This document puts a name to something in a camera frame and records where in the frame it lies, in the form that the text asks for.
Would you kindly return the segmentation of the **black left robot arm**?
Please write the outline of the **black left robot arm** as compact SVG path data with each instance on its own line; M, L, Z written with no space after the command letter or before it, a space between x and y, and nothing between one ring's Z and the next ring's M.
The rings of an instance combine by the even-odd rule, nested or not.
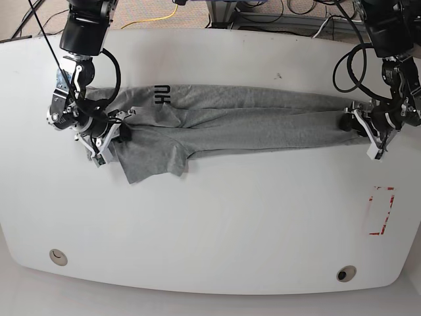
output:
M370 103L353 102L339 126L367 137L368 156L380 160L404 125L420 125L420 75L413 57L414 47L420 45L420 2L356 1L355 5L370 41L358 44L345 58L350 79L370 97ZM372 92L353 73L354 56L367 49L382 60L382 79L390 97Z

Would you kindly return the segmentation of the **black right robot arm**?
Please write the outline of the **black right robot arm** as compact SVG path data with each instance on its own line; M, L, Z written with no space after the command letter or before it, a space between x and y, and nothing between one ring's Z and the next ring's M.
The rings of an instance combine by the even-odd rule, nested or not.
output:
M87 149L98 167L113 160L109 147L112 141L130 140L126 120L135 115L133 110L106 111L121 85L118 61L103 47L117 4L117 1L69 2L68 19L60 41L66 55L57 61L57 83L47 111L49 125L57 130L75 131L76 141ZM100 54L113 63L116 85L109 97L91 100L86 97L86 88L95 76L93 58Z

